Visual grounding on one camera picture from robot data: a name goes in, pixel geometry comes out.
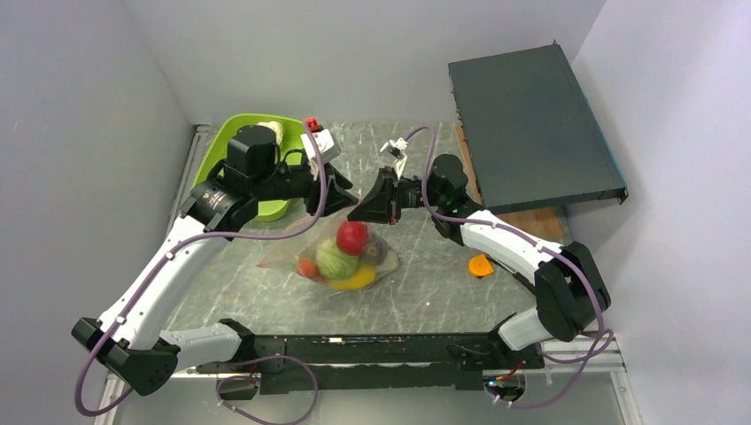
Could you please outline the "red tomato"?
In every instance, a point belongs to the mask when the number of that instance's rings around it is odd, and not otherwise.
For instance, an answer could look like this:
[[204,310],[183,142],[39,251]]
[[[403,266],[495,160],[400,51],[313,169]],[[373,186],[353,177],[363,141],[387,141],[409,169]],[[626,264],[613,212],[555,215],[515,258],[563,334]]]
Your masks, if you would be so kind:
[[368,226],[359,221],[344,221],[338,229],[335,238],[337,248],[350,256],[359,256],[368,243]]

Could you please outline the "dark purple onion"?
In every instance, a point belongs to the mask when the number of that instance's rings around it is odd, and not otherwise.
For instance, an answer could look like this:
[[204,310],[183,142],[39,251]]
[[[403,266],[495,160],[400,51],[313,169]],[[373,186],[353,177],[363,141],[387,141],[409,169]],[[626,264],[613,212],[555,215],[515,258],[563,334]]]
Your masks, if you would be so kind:
[[378,235],[371,235],[360,253],[360,262],[366,265],[379,267],[387,259],[391,247]]

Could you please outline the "clear zip top bag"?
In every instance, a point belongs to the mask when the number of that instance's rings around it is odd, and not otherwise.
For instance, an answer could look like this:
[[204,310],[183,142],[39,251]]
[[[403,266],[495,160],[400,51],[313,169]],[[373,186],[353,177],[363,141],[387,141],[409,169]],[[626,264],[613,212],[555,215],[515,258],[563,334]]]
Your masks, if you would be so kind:
[[[330,287],[328,286],[328,279],[321,277],[319,280],[314,281],[306,279],[305,277],[299,275],[297,271],[297,261],[301,258],[311,259],[314,261],[314,253],[316,247],[324,240],[330,238],[335,240],[339,225],[342,222],[348,220],[347,215],[351,210],[351,208],[345,208],[344,210],[336,212],[330,216],[323,217],[319,219],[313,226],[311,226],[305,233],[289,239],[283,239],[274,242],[270,250],[257,264],[257,266],[260,268],[269,268],[292,272],[309,282],[317,283],[330,289]],[[367,223],[365,224],[368,226],[369,236],[380,236],[376,233],[373,225]],[[377,271],[375,281],[361,290],[374,285],[376,282],[393,273],[399,268],[399,255],[390,244],[389,246],[391,247],[391,251],[385,262],[381,266],[375,267]]]

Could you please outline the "green cabbage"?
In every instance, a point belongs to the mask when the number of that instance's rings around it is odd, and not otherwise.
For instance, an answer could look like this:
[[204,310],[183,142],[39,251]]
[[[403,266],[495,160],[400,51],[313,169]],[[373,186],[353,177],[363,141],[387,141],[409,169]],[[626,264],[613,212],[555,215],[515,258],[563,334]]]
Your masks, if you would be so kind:
[[360,258],[344,253],[337,247],[335,240],[330,238],[316,247],[314,262],[323,278],[343,280],[356,272]]

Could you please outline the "yellow bell pepper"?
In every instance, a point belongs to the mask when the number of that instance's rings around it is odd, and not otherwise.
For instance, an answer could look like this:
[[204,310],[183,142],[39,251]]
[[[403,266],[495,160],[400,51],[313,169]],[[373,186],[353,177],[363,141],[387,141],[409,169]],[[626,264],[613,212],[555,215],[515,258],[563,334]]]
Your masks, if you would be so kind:
[[360,264],[355,272],[341,280],[329,280],[328,286],[333,290],[361,290],[376,279],[376,268],[368,264]]

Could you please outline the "orange carrot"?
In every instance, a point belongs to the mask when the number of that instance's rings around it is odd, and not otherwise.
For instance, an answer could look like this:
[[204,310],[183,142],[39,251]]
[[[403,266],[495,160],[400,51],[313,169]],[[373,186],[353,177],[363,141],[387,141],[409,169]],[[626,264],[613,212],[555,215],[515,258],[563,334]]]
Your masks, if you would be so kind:
[[311,259],[301,258],[297,261],[298,274],[309,280],[319,280],[321,274],[315,262]]

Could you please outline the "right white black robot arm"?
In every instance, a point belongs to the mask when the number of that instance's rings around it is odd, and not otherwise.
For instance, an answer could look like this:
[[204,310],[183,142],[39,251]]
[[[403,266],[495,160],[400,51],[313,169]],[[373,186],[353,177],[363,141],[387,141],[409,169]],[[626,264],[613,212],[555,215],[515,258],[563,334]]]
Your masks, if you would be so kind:
[[589,249],[550,242],[507,224],[468,195],[461,161],[450,154],[433,160],[424,178],[380,169],[373,188],[349,220],[396,224],[403,210],[425,207],[438,233],[510,268],[527,284],[535,305],[503,320],[488,343],[498,367],[510,367],[523,349],[549,339],[570,342],[592,323],[601,324],[611,298]]

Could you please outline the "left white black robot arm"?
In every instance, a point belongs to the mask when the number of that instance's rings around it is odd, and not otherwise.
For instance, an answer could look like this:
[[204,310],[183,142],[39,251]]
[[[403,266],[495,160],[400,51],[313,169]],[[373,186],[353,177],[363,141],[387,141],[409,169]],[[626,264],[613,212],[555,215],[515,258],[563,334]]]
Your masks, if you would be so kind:
[[190,192],[148,266],[98,318],[82,318],[73,337],[137,394],[161,388],[173,373],[223,363],[247,369],[257,355],[254,334],[224,319],[204,328],[168,331],[166,320],[201,270],[254,219],[263,201],[302,198],[314,217],[355,205],[351,183],[332,165],[340,153],[325,128],[305,125],[298,165],[287,162],[275,131],[244,126],[226,156]]

